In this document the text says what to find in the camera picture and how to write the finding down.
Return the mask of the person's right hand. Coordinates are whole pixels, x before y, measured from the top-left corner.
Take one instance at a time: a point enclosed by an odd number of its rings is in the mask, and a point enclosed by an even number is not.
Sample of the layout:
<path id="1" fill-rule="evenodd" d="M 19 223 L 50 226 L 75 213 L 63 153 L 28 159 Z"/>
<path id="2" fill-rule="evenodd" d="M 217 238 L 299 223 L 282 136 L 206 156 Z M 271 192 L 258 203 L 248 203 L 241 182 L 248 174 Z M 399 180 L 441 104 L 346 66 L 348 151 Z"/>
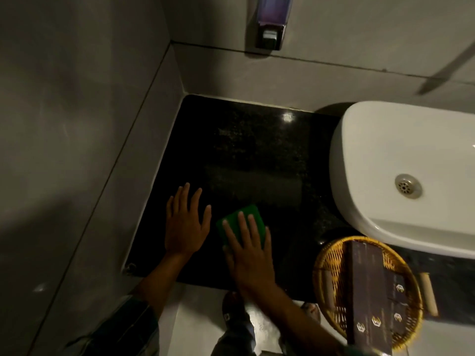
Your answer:
<path id="1" fill-rule="evenodd" d="M 276 286 L 273 257 L 266 257 L 261 247 L 259 233 L 253 215 L 248 215 L 252 246 L 244 249 L 236 240 L 229 224 L 223 220 L 223 228 L 234 253 L 234 262 L 227 262 L 237 289 L 246 299 L 256 300 Z"/>

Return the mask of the person's left hand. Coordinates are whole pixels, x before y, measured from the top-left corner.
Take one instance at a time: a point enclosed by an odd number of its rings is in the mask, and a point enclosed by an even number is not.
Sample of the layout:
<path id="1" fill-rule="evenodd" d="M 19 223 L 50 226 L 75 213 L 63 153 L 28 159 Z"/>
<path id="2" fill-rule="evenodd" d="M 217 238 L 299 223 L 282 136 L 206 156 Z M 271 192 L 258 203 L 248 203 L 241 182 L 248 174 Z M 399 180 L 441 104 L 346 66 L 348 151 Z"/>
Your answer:
<path id="1" fill-rule="evenodd" d="M 201 248 L 206 238 L 200 238 L 200 227 L 203 216 L 199 216 L 199 200 L 202 189 L 198 188 L 188 200 L 189 212 L 181 213 L 180 186 L 174 195 L 173 217 L 165 222 L 165 250 L 171 252 L 193 252 Z"/>

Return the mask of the green scrub pad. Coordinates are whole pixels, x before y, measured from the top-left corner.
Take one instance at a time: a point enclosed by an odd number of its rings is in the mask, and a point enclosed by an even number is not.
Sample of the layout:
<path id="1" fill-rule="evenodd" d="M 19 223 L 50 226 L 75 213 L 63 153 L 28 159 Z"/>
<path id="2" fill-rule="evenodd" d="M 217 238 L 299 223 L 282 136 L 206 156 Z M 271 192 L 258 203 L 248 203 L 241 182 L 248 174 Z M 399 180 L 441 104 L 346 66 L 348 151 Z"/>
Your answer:
<path id="1" fill-rule="evenodd" d="M 260 215 L 260 212 L 258 210 L 258 207 L 255 204 L 248 205 L 242 209 L 239 209 L 235 211 L 234 213 L 225 216 L 224 218 L 218 220 L 216 222 L 216 227 L 217 227 L 217 233 L 222 241 L 223 246 L 228 246 L 229 245 L 229 239 L 227 237 L 227 234 L 223 228 L 223 220 L 226 220 L 229 224 L 229 227 L 231 228 L 232 232 L 234 233 L 236 240 L 243 245 L 242 243 L 242 236 L 241 236 L 241 228 L 239 226 L 239 220 L 238 220 L 238 215 L 239 213 L 243 213 L 247 227 L 249 227 L 249 222 L 248 222 L 248 215 L 253 215 L 257 230 L 259 233 L 259 238 L 260 238 L 260 243 L 261 247 L 264 248 L 265 245 L 265 236 L 266 236 L 266 231 L 265 231 L 265 225 L 264 221 Z"/>

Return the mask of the person's right forearm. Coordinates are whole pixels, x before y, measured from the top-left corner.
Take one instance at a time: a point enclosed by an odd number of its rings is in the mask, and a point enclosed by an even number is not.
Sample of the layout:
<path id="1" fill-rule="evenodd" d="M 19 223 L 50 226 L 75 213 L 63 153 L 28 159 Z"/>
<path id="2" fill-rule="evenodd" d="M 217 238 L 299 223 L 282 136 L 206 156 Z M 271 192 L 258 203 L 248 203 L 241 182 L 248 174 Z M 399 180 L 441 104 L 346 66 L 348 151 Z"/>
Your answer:
<path id="1" fill-rule="evenodd" d="M 238 284 L 239 292 L 270 319 L 300 356 L 343 356 L 344 346 L 275 283 Z"/>

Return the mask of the person's left forearm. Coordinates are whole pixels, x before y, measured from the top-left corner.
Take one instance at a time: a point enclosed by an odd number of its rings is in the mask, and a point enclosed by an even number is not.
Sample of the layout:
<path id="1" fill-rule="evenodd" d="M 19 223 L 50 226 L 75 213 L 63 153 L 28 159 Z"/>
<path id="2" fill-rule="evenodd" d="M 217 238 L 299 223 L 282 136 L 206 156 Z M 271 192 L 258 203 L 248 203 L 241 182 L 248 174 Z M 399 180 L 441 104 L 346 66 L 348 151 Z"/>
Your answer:
<path id="1" fill-rule="evenodd" d="M 178 275 L 193 252 L 167 251 L 153 271 L 134 288 L 133 295 L 146 302 L 160 319 Z"/>

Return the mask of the person's dark shoe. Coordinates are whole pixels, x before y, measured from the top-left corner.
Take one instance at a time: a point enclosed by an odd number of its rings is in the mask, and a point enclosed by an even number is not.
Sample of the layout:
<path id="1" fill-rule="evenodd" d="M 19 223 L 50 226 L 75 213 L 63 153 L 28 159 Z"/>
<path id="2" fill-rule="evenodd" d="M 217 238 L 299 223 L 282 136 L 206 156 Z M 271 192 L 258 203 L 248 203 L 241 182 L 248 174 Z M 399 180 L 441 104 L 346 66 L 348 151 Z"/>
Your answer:
<path id="1" fill-rule="evenodd" d="M 250 315 L 246 311 L 245 302 L 240 293 L 228 291 L 222 301 L 222 316 L 226 330 L 236 327 L 245 327 L 250 332 L 254 332 L 254 326 Z"/>

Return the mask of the yellow wicker basket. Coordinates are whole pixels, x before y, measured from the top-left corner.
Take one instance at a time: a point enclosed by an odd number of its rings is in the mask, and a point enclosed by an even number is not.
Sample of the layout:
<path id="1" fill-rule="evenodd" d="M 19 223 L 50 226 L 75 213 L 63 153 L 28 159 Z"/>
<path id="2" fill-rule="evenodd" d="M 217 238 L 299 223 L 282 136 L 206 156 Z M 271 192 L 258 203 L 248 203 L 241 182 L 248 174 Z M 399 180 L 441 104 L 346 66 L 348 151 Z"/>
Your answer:
<path id="1" fill-rule="evenodd" d="M 347 341 L 349 314 L 348 247 L 350 241 L 378 246 L 383 251 L 384 269 L 406 279 L 408 308 L 405 335 L 393 335 L 392 353 L 408 346 L 418 335 L 423 321 L 423 299 L 416 276 L 403 258 L 388 245 L 366 236 L 348 236 L 327 243 L 318 254 L 312 272 L 317 303 L 328 323 Z"/>

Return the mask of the person's grey trouser leg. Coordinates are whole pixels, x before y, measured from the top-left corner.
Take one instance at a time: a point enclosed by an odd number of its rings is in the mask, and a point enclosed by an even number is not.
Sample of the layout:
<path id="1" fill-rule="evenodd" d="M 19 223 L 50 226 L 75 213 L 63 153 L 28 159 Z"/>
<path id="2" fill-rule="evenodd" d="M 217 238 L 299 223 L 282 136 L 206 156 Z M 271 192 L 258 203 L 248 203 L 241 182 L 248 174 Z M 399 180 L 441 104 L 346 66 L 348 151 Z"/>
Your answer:
<path id="1" fill-rule="evenodd" d="M 211 356 L 256 356 L 256 338 L 250 318 L 230 319 Z"/>

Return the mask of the long dark brown box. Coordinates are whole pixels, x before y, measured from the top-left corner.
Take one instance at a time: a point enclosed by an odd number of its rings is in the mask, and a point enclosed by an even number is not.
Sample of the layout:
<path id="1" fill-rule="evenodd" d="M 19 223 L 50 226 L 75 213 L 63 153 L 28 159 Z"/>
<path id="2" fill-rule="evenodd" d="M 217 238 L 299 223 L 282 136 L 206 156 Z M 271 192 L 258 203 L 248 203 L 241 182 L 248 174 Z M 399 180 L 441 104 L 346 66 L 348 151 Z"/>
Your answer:
<path id="1" fill-rule="evenodd" d="M 350 241 L 348 252 L 347 341 L 368 353 L 392 356 L 383 251 L 367 242 Z"/>

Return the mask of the plaid shirt sleeve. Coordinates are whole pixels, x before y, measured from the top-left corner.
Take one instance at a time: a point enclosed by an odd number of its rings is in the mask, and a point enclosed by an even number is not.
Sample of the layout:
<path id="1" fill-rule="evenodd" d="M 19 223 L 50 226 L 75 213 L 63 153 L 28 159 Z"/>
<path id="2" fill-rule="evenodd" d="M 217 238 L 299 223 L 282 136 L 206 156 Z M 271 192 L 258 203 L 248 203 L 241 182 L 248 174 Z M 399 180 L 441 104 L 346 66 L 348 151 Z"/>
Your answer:
<path id="1" fill-rule="evenodd" d="M 93 331 L 69 341 L 60 356 L 159 356 L 159 325 L 142 299 L 127 296 Z"/>

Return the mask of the white ceramic sink basin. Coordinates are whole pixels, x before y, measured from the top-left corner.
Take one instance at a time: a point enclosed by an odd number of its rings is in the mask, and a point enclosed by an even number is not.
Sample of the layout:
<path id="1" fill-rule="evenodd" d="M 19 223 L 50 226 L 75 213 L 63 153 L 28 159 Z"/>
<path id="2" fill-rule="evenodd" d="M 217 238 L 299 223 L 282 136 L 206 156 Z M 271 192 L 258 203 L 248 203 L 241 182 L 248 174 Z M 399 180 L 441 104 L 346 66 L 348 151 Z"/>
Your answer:
<path id="1" fill-rule="evenodd" d="M 357 102 L 333 134 L 329 174 L 337 209 L 364 235 L 475 259 L 475 114 Z M 422 196 L 402 196 L 399 174 L 416 177 Z"/>

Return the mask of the small dark brown box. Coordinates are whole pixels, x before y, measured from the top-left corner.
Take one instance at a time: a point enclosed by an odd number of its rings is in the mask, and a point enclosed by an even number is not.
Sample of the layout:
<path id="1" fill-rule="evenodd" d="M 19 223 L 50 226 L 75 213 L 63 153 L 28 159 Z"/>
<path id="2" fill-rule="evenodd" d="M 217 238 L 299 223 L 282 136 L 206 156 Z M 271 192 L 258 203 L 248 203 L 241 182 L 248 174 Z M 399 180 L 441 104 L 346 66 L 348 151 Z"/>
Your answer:
<path id="1" fill-rule="evenodd" d="M 389 299 L 390 306 L 390 330 L 395 335 L 406 334 L 408 301 L 396 301 Z"/>
<path id="2" fill-rule="evenodd" d="M 399 304 L 408 304 L 405 276 L 401 273 L 385 269 L 385 287 L 388 299 Z"/>

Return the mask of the metal sink drain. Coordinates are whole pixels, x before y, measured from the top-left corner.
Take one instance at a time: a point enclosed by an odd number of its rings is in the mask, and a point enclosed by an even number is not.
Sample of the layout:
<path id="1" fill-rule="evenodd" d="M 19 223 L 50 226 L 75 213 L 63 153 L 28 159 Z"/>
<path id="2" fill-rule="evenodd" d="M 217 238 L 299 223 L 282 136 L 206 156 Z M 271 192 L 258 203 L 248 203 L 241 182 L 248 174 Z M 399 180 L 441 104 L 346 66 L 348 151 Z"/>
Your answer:
<path id="1" fill-rule="evenodd" d="M 410 174 L 399 174 L 394 180 L 397 191 L 409 199 L 418 199 L 423 194 L 419 180 Z"/>

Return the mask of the beige cylindrical roll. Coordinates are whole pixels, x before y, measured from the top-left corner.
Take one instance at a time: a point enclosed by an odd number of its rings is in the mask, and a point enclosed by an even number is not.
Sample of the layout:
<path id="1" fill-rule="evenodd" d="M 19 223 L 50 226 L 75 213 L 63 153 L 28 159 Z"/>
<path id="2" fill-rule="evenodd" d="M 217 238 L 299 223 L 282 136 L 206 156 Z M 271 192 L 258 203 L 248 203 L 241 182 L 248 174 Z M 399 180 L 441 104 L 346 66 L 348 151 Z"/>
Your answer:
<path id="1" fill-rule="evenodd" d="M 421 272 L 419 274 L 419 279 L 420 289 L 423 295 L 425 312 L 428 313 L 431 317 L 439 317 L 439 311 L 430 274 L 427 272 Z"/>

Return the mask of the wall soap dispenser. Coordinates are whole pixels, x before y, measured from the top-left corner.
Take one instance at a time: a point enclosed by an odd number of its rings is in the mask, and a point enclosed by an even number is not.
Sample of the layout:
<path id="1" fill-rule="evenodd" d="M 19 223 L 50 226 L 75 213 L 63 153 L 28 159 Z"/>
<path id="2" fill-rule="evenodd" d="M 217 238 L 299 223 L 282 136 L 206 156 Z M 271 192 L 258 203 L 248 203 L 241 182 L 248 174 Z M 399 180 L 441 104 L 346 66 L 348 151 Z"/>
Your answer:
<path id="1" fill-rule="evenodd" d="M 293 0 L 247 0 L 245 51 L 269 55 L 283 46 Z"/>

